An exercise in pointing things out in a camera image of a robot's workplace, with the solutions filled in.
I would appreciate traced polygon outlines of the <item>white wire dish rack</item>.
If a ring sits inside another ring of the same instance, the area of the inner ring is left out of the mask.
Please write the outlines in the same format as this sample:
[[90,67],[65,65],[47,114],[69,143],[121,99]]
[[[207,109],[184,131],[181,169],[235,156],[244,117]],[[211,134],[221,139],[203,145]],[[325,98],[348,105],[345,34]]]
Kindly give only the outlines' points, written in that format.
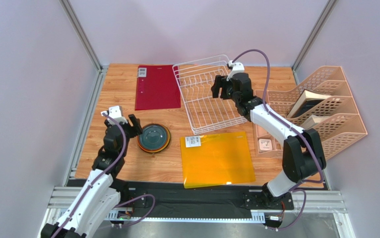
[[212,96],[215,77],[230,73],[228,62],[226,55],[217,55],[172,66],[190,128],[195,135],[247,122],[238,114],[232,100]]

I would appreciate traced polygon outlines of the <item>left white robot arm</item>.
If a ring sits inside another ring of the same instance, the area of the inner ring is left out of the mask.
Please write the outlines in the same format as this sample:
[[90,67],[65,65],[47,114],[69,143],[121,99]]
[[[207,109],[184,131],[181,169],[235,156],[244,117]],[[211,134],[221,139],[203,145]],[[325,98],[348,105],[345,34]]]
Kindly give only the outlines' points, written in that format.
[[142,134],[140,120],[131,114],[102,113],[107,127],[85,185],[67,211],[54,223],[46,223],[42,238],[90,238],[108,213],[128,194],[128,182],[117,175],[125,164],[130,139]]

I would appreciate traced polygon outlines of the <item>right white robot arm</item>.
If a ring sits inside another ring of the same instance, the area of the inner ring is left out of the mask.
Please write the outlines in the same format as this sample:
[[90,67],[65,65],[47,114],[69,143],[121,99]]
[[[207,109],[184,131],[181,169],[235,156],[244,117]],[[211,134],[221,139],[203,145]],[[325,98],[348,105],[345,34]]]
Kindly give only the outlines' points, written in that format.
[[326,159],[319,133],[303,129],[275,112],[262,98],[256,96],[247,73],[215,76],[211,87],[213,98],[231,99],[238,113],[273,136],[282,147],[282,171],[262,186],[263,206],[278,205],[287,194],[311,176],[319,174],[323,183]]

